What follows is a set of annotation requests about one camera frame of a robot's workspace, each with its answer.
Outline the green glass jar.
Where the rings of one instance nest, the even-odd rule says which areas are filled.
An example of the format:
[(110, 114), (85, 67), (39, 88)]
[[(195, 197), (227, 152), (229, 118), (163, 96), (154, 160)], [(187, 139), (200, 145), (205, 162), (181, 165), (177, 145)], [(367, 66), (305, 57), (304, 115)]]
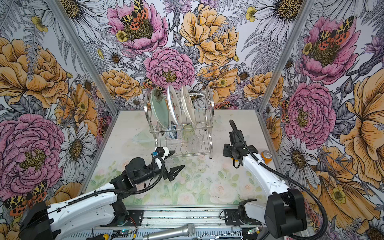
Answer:
[(195, 128), (193, 125), (191, 124), (187, 124), (183, 127), (183, 131), (182, 131), (182, 137), (183, 137), (183, 140), (188, 142), (191, 138), (193, 138), (195, 136)]

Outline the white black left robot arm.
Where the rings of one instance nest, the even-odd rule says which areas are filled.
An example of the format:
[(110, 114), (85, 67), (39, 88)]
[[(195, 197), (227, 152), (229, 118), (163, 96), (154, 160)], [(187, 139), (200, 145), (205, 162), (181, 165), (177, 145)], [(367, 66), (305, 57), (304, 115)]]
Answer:
[(184, 169), (183, 165), (166, 168), (166, 159), (174, 154), (168, 148), (157, 148), (149, 165), (143, 158), (133, 158), (120, 175), (92, 192), (60, 203), (36, 204), (21, 223), (19, 238), (62, 240), (98, 226), (125, 225), (131, 217), (124, 199), (151, 190), (162, 179), (171, 182)]

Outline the clear glass cup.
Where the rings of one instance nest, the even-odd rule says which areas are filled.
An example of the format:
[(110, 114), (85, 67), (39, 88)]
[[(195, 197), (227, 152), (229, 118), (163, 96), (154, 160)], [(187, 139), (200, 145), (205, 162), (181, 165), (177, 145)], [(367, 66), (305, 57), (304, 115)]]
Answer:
[(189, 154), (197, 154), (199, 153), (201, 148), (200, 140), (198, 136), (192, 136), (188, 139), (187, 142), (187, 152)]

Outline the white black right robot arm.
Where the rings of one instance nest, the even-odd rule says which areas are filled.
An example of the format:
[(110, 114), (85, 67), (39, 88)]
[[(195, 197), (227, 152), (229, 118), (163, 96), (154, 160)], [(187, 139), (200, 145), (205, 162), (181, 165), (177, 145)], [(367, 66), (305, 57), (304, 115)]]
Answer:
[(239, 204), (242, 221), (256, 220), (266, 225), (274, 238), (280, 238), (307, 229), (304, 197), (300, 191), (291, 189), (270, 169), (258, 150), (247, 145), (243, 132), (233, 120), (229, 132), (230, 143), (224, 145), (223, 156), (232, 158), (237, 169), (244, 167), (259, 181), (267, 196), (267, 202), (246, 200)]

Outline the chrome wire dish rack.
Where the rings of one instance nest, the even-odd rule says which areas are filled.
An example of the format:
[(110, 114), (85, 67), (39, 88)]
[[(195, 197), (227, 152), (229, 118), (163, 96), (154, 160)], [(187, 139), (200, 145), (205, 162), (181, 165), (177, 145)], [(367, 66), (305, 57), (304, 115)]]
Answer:
[(145, 93), (145, 116), (156, 147), (167, 147), (175, 158), (213, 158), (214, 101), (210, 88), (197, 93), (169, 88)]

